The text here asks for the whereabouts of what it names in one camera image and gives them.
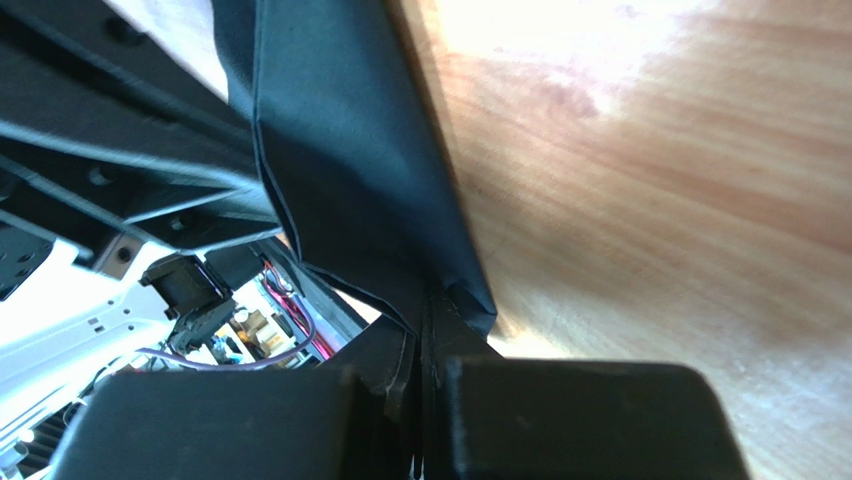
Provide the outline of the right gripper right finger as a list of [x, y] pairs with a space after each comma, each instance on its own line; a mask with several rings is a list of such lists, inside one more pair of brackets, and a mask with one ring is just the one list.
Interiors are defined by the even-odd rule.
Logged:
[[428, 293], [419, 336], [429, 479], [745, 479], [714, 390], [672, 363], [508, 359]]

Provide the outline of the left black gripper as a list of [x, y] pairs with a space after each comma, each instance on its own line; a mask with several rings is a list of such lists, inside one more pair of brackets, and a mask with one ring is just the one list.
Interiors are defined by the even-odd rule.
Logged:
[[1, 218], [86, 266], [279, 229], [247, 122], [102, 1], [1, 5]]

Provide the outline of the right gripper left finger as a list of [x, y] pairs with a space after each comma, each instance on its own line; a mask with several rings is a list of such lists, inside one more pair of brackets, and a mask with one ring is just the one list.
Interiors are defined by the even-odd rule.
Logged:
[[413, 361], [413, 336], [382, 318], [316, 367], [118, 374], [53, 477], [405, 479]]

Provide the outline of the black paper napkin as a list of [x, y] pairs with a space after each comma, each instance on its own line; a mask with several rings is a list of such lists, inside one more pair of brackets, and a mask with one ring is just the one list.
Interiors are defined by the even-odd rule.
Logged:
[[496, 306], [440, 140], [381, 1], [216, 1], [230, 106], [297, 260], [413, 327], [433, 293], [487, 336]]

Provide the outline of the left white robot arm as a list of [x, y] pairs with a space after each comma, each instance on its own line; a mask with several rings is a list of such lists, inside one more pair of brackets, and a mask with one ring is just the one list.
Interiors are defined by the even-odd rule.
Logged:
[[1, 446], [224, 302], [280, 227], [251, 136], [253, 1], [1, 5]]

